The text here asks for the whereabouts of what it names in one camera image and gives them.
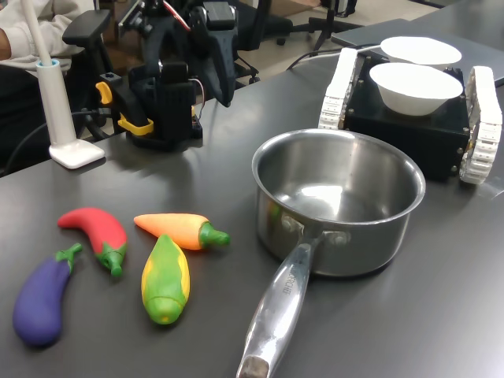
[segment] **white bowl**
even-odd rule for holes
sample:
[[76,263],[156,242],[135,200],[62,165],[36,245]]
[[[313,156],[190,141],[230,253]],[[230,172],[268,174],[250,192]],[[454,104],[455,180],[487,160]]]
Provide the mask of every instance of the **white bowl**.
[[457,79],[426,65],[383,63],[369,75],[378,84],[385,105],[408,116],[426,116],[463,91]]
[[462,59],[461,52],[453,46],[426,37],[388,38],[380,47],[391,62],[428,65],[441,71]]

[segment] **saucepan handle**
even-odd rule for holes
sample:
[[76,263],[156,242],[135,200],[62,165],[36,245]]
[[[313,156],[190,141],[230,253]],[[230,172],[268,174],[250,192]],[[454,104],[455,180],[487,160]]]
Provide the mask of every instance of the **saucepan handle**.
[[269,378],[287,348],[321,238],[303,236],[266,290],[246,335],[237,378]]

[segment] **toy carrot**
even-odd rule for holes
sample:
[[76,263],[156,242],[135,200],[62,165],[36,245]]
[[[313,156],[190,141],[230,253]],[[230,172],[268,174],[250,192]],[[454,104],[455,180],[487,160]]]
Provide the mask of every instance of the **toy carrot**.
[[196,214],[146,214],[135,217],[135,224],[152,235],[167,234],[181,248],[201,250],[210,245],[229,244],[229,235],[213,228],[205,217]]

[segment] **stainless steel saucepan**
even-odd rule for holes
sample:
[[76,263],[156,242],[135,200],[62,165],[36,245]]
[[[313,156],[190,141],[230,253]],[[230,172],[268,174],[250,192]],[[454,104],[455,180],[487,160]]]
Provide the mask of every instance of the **stainless steel saucepan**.
[[309,273],[359,276],[396,254],[425,179],[403,152],[353,132],[307,129],[252,161],[258,236],[284,259],[254,314],[238,378],[269,378],[294,331]]

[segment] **red wire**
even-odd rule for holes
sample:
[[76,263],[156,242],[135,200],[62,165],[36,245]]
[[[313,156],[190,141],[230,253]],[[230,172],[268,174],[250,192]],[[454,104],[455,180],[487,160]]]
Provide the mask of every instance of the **red wire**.
[[176,18],[176,20],[180,22],[184,29],[186,29],[188,32],[191,31],[189,25],[187,25],[186,21],[183,20],[183,18],[178,14],[175,8],[173,8],[166,0],[163,1],[163,5],[165,6],[166,10],[168,10]]

